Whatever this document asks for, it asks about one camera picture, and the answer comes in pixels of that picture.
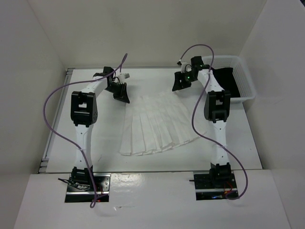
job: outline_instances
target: white wall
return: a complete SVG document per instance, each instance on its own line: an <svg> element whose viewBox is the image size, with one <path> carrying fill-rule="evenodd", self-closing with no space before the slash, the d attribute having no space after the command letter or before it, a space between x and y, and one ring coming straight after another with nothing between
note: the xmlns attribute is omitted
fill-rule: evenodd
<svg viewBox="0 0 305 229"><path fill-rule="evenodd" d="M256 147L296 229L305 224L304 40L300 0L268 0L241 52L258 92L244 104Z"/></svg>
<svg viewBox="0 0 305 229"><path fill-rule="evenodd" d="M241 51L265 0L28 0L65 67L175 66L207 43ZM189 52L210 55L198 48Z"/></svg>
<svg viewBox="0 0 305 229"><path fill-rule="evenodd" d="M0 1L0 31L0 224L11 229L49 133L43 101L65 70L26 0Z"/></svg>

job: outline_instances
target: black fabric in basket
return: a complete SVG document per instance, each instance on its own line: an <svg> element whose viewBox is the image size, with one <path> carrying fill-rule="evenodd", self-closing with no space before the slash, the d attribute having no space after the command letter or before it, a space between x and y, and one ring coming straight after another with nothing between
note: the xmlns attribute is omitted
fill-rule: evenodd
<svg viewBox="0 0 305 229"><path fill-rule="evenodd" d="M240 93L233 76L233 68L212 68L212 70L213 75L219 85L225 90L229 90L231 92L231 98L240 98Z"/></svg>

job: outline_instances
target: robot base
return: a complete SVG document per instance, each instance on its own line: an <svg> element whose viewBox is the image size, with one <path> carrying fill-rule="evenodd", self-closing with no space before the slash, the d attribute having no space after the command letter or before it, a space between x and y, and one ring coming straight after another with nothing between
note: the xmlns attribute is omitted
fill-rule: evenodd
<svg viewBox="0 0 305 229"><path fill-rule="evenodd" d="M229 192L228 197L238 196L235 176L232 173L228 181L222 184L213 184L209 172L194 172L196 200L226 199L225 195Z"/></svg>
<svg viewBox="0 0 305 229"><path fill-rule="evenodd" d="M110 177L110 174L105 173L94 174L94 181L97 185L98 195L101 193L106 194L105 196L99 198L97 202L109 202ZM72 187L70 185L67 186L65 203L91 202L93 198L93 189L86 185L79 184L78 188Z"/></svg>

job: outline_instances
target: wall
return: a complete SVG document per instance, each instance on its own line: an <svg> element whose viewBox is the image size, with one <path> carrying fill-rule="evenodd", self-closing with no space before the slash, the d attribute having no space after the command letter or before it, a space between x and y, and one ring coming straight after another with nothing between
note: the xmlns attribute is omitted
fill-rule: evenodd
<svg viewBox="0 0 305 229"><path fill-rule="evenodd" d="M29 0L65 67L175 66L207 43L238 55L265 0ZM210 55L198 48L189 52Z"/></svg>
<svg viewBox="0 0 305 229"><path fill-rule="evenodd" d="M304 21L299 0L268 0L241 51L258 92L247 117L292 228L305 224Z"/></svg>
<svg viewBox="0 0 305 229"><path fill-rule="evenodd" d="M49 134L43 101L63 83L65 69L26 0L0 1L0 31L0 224L10 229Z"/></svg>

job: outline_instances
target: white cloth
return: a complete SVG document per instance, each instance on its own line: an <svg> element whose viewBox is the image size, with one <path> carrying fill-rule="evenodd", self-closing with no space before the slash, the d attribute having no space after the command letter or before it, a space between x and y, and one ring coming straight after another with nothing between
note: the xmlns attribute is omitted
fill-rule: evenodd
<svg viewBox="0 0 305 229"><path fill-rule="evenodd" d="M122 155L164 152L197 138L190 113L176 93L141 96L126 104Z"/></svg>

